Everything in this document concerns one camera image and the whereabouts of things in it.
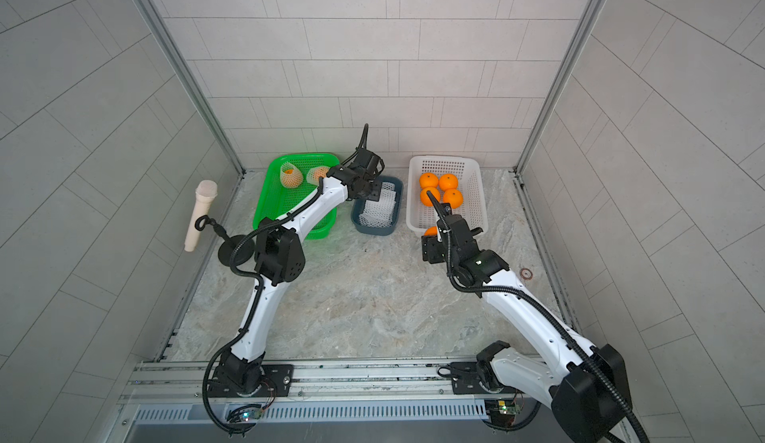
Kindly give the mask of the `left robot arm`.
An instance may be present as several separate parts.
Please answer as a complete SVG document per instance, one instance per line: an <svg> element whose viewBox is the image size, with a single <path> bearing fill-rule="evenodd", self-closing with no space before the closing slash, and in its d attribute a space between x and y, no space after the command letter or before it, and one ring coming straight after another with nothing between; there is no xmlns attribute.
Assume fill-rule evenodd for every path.
<svg viewBox="0 0 765 443"><path fill-rule="evenodd" d="M289 284L305 269L308 235L341 204L380 198L384 160L368 149L368 137L365 126L352 155L331 167L309 196L277 219L263 219L228 254L230 271L254 280L253 296L236 337L211 357L203 395L214 390L249 396L263 385L267 337Z"/></svg>

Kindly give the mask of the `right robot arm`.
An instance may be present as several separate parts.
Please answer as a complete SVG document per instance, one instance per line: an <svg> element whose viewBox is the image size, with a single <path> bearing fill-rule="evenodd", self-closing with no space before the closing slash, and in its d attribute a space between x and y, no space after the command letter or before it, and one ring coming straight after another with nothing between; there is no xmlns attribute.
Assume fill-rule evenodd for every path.
<svg viewBox="0 0 765 443"><path fill-rule="evenodd" d="M521 283L495 252L479 248L465 219L426 192L437 216L434 236L424 237L424 261L444 263L452 287L498 309L533 345L532 361L496 343L478 372L490 390L511 386L551 409L575 442L617 441L611 433L627 420L641 442L647 431L633 410L625 360L611 346L597 347L565 325Z"/></svg>

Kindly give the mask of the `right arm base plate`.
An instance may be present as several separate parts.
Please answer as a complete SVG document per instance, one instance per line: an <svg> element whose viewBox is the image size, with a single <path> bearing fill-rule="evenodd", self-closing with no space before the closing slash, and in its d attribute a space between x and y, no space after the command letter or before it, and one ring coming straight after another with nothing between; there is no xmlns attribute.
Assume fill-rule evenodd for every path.
<svg viewBox="0 0 765 443"><path fill-rule="evenodd" d="M452 391L457 395L490 394L483 384L475 361L456 361L440 367L438 374L451 382Z"/></svg>

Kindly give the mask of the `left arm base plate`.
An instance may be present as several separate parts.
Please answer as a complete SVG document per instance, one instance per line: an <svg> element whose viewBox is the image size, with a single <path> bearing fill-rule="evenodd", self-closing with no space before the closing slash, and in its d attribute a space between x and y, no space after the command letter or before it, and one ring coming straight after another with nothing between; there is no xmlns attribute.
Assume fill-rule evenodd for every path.
<svg viewBox="0 0 765 443"><path fill-rule="evenodd" d="M293 373L293 365L245 365L241 369L219 365L207 379L207 394L213 398L286 397Z"/></svg>

